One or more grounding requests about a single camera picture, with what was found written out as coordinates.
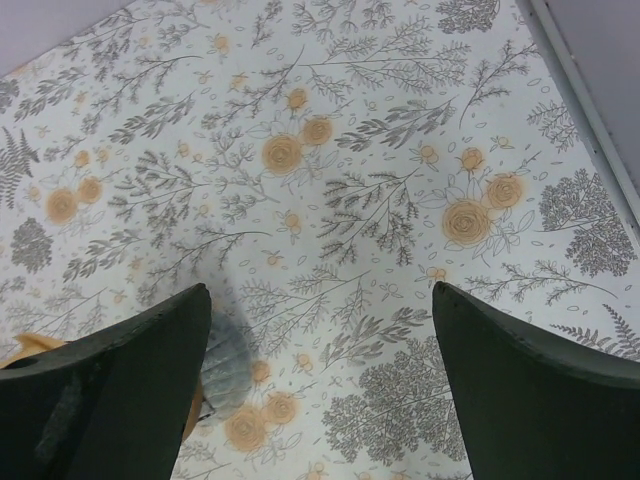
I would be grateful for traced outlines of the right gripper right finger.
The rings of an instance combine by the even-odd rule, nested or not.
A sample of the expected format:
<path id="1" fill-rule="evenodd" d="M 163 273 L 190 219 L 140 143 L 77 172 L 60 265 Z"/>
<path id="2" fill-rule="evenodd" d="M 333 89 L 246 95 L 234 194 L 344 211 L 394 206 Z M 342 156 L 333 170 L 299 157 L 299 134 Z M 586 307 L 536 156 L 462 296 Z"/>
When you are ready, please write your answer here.
<path id="1" fill-rule="evenodd" d="M 438 282 L 433 322 L 476 479 L 636 479 L 639 364 Z"/>

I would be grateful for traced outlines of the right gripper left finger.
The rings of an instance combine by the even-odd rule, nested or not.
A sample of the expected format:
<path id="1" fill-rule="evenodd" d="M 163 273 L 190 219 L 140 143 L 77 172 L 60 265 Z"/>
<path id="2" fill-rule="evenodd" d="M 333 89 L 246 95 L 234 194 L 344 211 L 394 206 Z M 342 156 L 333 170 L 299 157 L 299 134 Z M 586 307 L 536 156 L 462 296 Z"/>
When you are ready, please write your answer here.
<path id="1" fill-rule="evenodd" d="M 170 478 L 210 327 L 196 284 L 3 368 L 2 478 Z"/>

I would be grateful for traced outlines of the brown paper coffee filter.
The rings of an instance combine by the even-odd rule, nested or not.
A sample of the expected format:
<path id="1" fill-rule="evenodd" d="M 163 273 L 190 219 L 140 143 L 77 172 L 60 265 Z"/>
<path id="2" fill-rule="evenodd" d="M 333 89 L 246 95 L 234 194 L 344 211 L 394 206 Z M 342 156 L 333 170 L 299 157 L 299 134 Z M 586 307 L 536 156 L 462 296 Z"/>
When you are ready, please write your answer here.
<path id="1" fill-rule="evenodd" d="M 57 349 L 66 344 L 65 341 L 36 333 L 25 332 L 14 337 L 18 341 L 20 350 L 15 355 L 1 362 L 1 368 L 34 355 Z"/>

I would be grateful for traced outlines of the grey glass coffee server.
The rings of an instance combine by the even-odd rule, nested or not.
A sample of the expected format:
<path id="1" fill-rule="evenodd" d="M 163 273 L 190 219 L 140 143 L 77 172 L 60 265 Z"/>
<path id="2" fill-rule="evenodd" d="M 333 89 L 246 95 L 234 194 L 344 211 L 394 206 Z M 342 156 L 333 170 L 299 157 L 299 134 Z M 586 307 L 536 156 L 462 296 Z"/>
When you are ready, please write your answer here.
<path id="1" fill-rule="evenodd" d="M 244 404 L 252 385 L 252 360 L 240 327 L 227 315 L 214 312 L 200 372 L 199 421 L 222 422 Z"/>

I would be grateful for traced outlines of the round wooden dripper base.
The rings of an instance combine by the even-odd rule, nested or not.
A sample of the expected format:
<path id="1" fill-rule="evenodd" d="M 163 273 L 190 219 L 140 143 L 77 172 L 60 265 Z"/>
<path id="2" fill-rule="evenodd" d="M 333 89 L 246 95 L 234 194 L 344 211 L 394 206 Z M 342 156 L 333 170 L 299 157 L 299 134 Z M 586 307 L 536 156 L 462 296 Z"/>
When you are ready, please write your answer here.
<path id="1" fill-rule="evenodd" d="M 184 425 L 183 433 L 182 433 L 182 442 L 185 442 L 188 437 L 193 432 L 201 413 L 202 403 L 203 403 L 204 395 L 203 395 L 203 386 L 201 380 L 198 380 L 196 385 L 196 390 L 191 401 L 191 406 L 189 410 L 189 414 Z"/>

